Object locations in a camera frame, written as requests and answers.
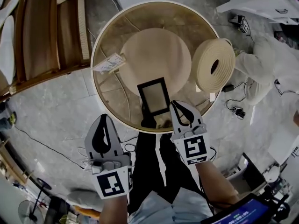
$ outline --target white paper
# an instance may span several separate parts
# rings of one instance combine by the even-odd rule
[[[125,59],[122,56],[118,55],[117,53],[114,53],[112,56],[106,58],[105,61],[102,61],[101,63],[97,64],[93,68],[93,70],[99,71],[101,73],[109,72],[109,71],[117,68],[124,62],[125,62]]]

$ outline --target small electronic device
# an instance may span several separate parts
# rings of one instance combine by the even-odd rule
[[[164,78],[137,85],[146,112],[152,116],[169,111],[170,99]]]
[[[235,24],[238,27],[239,31],[243,33],[247,33],[249,30],[249,25],[245,17],[242,15],[234,16],[233,19],[229,20],[229,22]]]
[[[244,119],[246,113],[244,112],[243,108],[234,106],[232,108],[232,112],[235,113],[236,116],[239,117],[239,119]]]
[[[275,205],[250,193],[235,205],[201,221],[201,224],[267,224],[276,211]]]

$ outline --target marble floor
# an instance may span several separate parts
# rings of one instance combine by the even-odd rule
[[[219,36],[230,39],[234,47],[247,52],[252,50],[252,40],[228,22],[228,18],[237,11],[219,14],[215,10],[229,0],[172,1],[183,3],[200,12],[213,25]],[[89,29],[95,36],[117,13],[111,0],[87,0],[86,10]],[[246,14],[246,18],[253,37],[259,33],[273,33],[272,25],[267,19],[253,14]],[[246,77],[235,71],[231,82],[238,84],[245,79]],[[204,117],[211,145],[218,152],[214,164],[221,171],[227,170],[237,164],[242,153],[246,152],[259,170],[264,171],[274,162],[267,152],[272,134],[279,123],[294,110],[292,104],[295,98],[292,95],[281,98],[273,89],[256,106],[253,118],[252,107],[246,104],[246,101],[238,104],[247,113],[244,120],[239,120],[225,108],[225,101],[242,97],[242,86],[233,92],[222,93],[212,110]],[[53,194],[67,195],[74,189],[94,189],[89,173],[75,164],[80,164],[84,159],[77,152],[77,148],[84,147],[89,127],[101,114],[90,71],[76,71],[35,86],[12,97],[10,104],[18,114],[18,123],[15,128],[8,130],[6,135],[11,137],[13,147],[28,168],[34,171],[34,176],[41,177],[52,185]],[[128,130],[127,133],[127,128],[120,123],[115,122],[115,126],[121,140],[137,135],[133,130]],[[33,139],[63,153],[75,163]]]

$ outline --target white foam roll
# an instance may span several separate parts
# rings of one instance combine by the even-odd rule
[[[235,68],[235,53],[227,39],[206,40],[196,49],[192,71],[197,86],[205,92],[220,91]]]

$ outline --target monitor screen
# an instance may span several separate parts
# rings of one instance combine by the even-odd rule
[[[268,209],[269,207],[258,200],[251,199],[243,206],[211,224],[251,224],[265,214]]]

